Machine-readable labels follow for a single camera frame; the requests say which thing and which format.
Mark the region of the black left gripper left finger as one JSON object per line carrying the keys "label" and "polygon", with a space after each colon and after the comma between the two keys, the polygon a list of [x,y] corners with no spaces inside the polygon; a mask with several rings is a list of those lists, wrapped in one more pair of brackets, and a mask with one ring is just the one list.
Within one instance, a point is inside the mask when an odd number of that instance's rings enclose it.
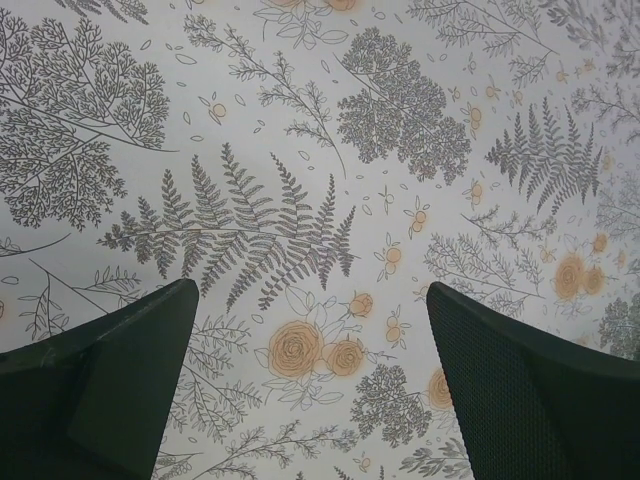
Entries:
{"label": "black left gripper left finger", "polygon": [[2,353],[2,478],[150,478],[198,301],[177,280]]}

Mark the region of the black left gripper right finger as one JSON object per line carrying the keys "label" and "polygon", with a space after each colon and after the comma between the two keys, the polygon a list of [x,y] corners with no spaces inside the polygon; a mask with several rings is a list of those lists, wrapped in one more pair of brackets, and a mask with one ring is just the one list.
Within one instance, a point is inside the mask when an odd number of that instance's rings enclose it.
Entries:
{"label": "black left gripper right finger", "polygon": [[639,364],[512,319],[441,282],[426,306],[477,479],[636,479]]}

